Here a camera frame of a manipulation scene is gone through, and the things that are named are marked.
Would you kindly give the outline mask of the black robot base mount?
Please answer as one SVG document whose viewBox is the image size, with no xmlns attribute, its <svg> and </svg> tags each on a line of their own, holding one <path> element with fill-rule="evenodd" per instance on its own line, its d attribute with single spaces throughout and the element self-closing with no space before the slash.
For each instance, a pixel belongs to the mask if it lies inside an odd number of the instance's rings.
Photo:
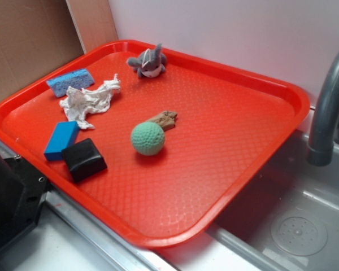
<svg viewBox="0 0 339 271">
<path fill-rule="evenodd" d="M 0 253 L 37 226 L 47 186 L 26 159 L 0 155 Z"/>
</svg>

